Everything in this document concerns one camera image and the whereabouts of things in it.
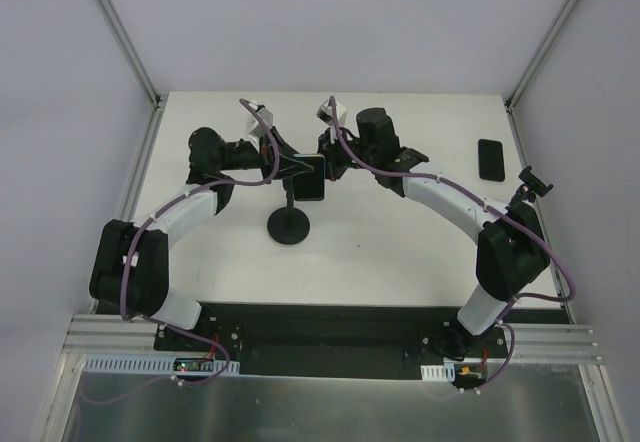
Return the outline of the black smartphone silver edge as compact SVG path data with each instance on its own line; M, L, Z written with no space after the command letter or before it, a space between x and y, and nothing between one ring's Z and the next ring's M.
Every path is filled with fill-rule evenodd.
M325 197L326 162L322 154L296 154L303 172L293 179L294 200L300 202L322 201Z

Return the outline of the black round-base phone stand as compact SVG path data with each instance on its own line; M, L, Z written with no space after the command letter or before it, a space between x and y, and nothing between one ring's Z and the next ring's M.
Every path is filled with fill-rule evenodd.
M310 220L294 206L292 178L283 180L286 205L272 212L267 220L267 232L271 239L281 245L293 246L303 242L310 233Z

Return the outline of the black clamp phone stand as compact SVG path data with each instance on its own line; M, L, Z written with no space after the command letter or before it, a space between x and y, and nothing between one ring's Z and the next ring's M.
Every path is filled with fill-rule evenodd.
M519 173L518 178L521 181L521 185L511 197L508 203L509 208L513 208L523 202L534 203L538 197L546 196L554 188L553 184L545 184L534 175L531 166L526 166Z

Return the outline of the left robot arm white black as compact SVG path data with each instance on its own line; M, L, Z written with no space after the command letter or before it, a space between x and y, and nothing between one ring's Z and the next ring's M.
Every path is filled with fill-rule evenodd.
M104 226L89 291L102 303L118 305L125 320L140 316L178 327L179 342L199 351L211 339L210 315L200 302L172 287L171 248L228 206L240 184L229 171L257 169L264 183L290 180L301 200L322 192L325 160L321 154L297 152L276 129L254 142L227 142L202 127L191 134L188 147L187 183L176 195L146 216L113 219Z

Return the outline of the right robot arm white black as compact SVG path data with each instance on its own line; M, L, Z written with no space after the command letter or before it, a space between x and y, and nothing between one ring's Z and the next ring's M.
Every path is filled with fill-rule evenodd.
M476 244L478 284L450 331L452 349L473 356L509 302L550 264L535 210L520 196L494 201L443 176L426 155L401 145L383 108L358 113L355 137L343 126L346 110L340 104L326 101L316 115L328 126L318 149L329 180L350 168L367 170L382 187L436 212Z

